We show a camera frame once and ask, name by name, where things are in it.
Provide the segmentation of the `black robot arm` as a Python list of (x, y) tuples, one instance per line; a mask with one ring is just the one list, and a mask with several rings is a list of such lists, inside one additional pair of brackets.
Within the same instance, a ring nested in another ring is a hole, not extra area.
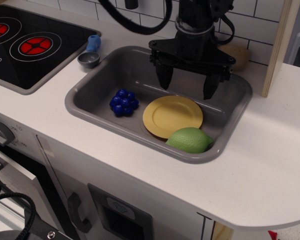
[(174, 69), (204, 75), (203, 98), (211, 99), (219, 83), (229, 80), (236, 59), (218, 49), (214, 24), (222, 19), (233, 24), (226, 13), (233, 9), (231, 0), (181, 0), (175, 19), (173, 39), (153, 40), (150, 62), (155, 66), (159, 84), (168, 89)]

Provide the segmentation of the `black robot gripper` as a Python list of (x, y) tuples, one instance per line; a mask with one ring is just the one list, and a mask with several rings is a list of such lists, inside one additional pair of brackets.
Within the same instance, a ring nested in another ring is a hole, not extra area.
[(151, 40), (150, 62), (156, 68), (160, 86), (167, 90), (172, 80), (174, 69), (205, 75), (203, 99), (213, 97), (219, 83), (229, 80), (234, 57), (219, 50), (215, 44), (194, 39)]

